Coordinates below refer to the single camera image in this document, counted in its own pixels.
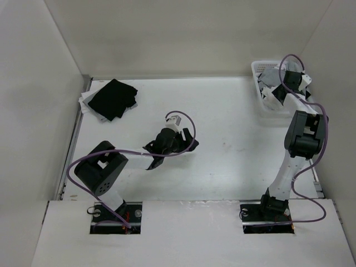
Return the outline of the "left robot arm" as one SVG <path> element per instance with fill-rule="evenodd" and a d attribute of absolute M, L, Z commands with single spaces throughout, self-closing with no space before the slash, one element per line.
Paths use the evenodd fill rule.
<path fill-rule="evenodd" d="M 176 131 L 166 127 L 153 141 L 139 150 L 137 155 L 120 152 L 95 155 L 80 161 L 74 173 L 107 206 L 107 217 L 117 222 L 125 215 L 126 202 L 111 187 L 124 169 L 153 170 L 163 164 L 166 155 L 191 152 L 198 145 L 199 142 L 193 138 L 188 128 Z"/>

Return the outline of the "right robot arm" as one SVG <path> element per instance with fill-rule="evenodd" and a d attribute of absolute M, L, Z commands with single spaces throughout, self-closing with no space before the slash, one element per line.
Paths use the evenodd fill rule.
<path fill-rule="evenodd" d="M 313 168 L 305 167 L 307 161 L 318 155 L 316 165 L 326 150 L 328 140 L 328 116 L 325 108 L 310 103 L 302 93 L 304 72 L 279 72 L 281 84 L 278 100 L 293 115 L 287 130 L 284 148 L 285 156 L 279 172 L 261 197 L 258 214 L 264 221 L 276 225 L 287 223 L 290 193 L 295 192 L 297 178 Z"/>

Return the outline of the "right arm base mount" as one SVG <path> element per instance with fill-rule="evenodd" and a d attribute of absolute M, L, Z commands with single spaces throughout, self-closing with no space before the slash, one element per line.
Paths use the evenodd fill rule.
<path fill-rule="evenodd" d="M 289 210 L 280 213 L 263 214 L 257 202 L 243 202 L 240 204 L 239 217 L 243 225 L 244 234 L 294 234 L 294 226 Z"/>

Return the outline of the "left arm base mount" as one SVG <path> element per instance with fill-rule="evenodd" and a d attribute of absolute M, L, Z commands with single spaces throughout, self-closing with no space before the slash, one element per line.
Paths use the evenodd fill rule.
<path fill-rule="evenodd" d="M 128 228 L 118 217 L 110 213 L 99 202 L 96 202 L 86 211 L 91 216 L 90 234 L 141 234 L 142 209 L 142 202 L 126 202 L 124 207 L 120 208 L 119 215 L 131 225 L 131 228 Z"/>

